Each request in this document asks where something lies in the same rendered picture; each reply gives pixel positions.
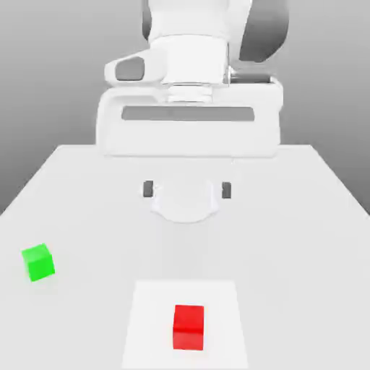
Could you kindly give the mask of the small green cube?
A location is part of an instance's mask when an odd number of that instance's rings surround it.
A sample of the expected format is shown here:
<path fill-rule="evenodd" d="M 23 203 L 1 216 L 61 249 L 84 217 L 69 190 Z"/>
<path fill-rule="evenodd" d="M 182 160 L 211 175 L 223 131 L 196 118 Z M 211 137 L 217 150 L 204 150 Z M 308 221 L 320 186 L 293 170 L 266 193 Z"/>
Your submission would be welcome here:
<path fill-rule="evenodd" d="M 31 282 L 55 273 L 53 257 L 45 244 L 22 250 L 22 258 Z"/>

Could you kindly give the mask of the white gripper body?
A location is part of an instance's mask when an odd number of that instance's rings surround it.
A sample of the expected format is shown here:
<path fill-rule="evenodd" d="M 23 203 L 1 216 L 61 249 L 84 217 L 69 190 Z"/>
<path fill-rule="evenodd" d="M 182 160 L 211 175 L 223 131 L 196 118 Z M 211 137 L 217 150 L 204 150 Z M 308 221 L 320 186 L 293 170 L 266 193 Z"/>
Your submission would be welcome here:
<path fill-rule="evenodd" d="M 103 93 L 96 145 L 111 156 L 266 158 L 280 144 L 283 86 L 127 85 Z"/>

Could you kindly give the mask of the small red cube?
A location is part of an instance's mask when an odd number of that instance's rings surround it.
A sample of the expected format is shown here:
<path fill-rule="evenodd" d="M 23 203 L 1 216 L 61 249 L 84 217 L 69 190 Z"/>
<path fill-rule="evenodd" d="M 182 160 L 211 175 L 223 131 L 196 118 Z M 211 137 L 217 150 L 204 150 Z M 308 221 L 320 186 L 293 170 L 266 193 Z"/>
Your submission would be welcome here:
<path fill-rule="evenodd" d="M 173 349 L 204 348 L 205 308 L 195 305 L 175 305 L 173 315 Z"/>

